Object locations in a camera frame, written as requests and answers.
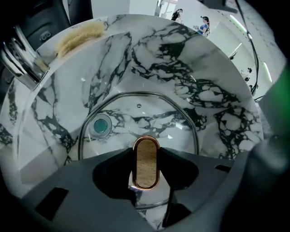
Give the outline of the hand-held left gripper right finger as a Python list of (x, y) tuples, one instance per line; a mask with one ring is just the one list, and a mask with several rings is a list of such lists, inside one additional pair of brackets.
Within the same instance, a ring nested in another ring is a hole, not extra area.
[(170, 186), (166, 229), (219, 229), (236, 193), (249, 153), (216, 159), (170, 148), (158, 152), (158, 167)]

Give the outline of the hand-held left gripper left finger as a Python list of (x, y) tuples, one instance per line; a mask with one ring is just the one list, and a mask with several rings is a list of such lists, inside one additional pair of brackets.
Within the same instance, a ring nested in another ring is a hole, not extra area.
[(71, 162), (23, 201), (56, 232), (153, 232), (128, 187), (133, 161), (128, 148)]

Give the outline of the glass lid with wooden handle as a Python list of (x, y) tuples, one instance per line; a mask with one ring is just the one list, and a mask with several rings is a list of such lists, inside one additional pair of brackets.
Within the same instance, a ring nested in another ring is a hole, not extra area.
[[(199, 152), (198, 135), (194, 122), (174, 101), (167, 96), (155, 92), (124, 92), (116, 94), (96, 107), (83, 122), (77, 146), (77, 159), (83, 159), (83, 147), (86, 130), (93, 118), (100, 111), (122, 97), (151, 97), (164, 101), (179, 113), (188, 124), (192, 133), (192, 144), (195, 153)], [(99, 191), (110, 198), (128, 199), (136, 205), (135, 191), (150, 191), (160, 181), (158, 152), (162, 147), (157, 139), (150, 135), (139, 136), (133, 145), (124, 151), (116, 150), (106, 153), (95, 160), (92, 181)]]

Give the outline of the yellow sponge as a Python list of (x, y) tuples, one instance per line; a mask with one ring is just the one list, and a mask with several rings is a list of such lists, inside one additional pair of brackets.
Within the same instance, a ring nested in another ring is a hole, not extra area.
[(104, 34), (105, 27), (102, 21), (88, 22), (75, 27), (67, 35), (62, 37), (56, 46), (56, 54), (59, 58), (64, 57), (78, 46), (90, 39), (97, 39)]

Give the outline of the teal sink drain plug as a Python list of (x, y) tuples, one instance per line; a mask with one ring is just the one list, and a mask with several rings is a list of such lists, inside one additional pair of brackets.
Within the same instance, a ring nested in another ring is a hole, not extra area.
[(97, 114), (89, 124), (90, 134), (98, 139), (108, 136), (112, 129), (112, 121), (105, 114)]

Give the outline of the white marble sink cabinet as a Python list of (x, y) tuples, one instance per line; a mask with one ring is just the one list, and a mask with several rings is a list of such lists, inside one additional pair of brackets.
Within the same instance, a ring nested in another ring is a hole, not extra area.
[[(59, 41), (73, 28), (102, 21), (104, 34), (64, 57)], [(61, 167), (77, 159), (86, 117), (108, 98), (124, 92), (167, 96), (194, 122), (199, 152), (183, 117), (164, 101), (122, 97), (103, 108), (112, 129), (103, 139), (85, 133), (83, 159), (131, 147), (142, 135), (162, 148), (236, 160), (263, 138), (257, 108), (241, 74), (210, 40), (181, 24), (147, 15), (116, 15), (73, 26), (36, 51), (49, 70), (28, 89), (17, 78), (0, 116), (0, 232), (53, 231), (23, 197)], [(160, 170), (158, 185), (135, 191), (136, 211), (158, 232), (221, 232), (166, 229), (170, 186)]]

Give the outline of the chrome sink faucet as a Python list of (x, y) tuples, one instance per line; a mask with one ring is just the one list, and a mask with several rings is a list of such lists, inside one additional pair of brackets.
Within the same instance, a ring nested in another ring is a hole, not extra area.
[(40, 84), (49, 70), (18, 25), (13, 27), (11, 37), (2, 42), (0, 57), (12, 75), (30, 90)]

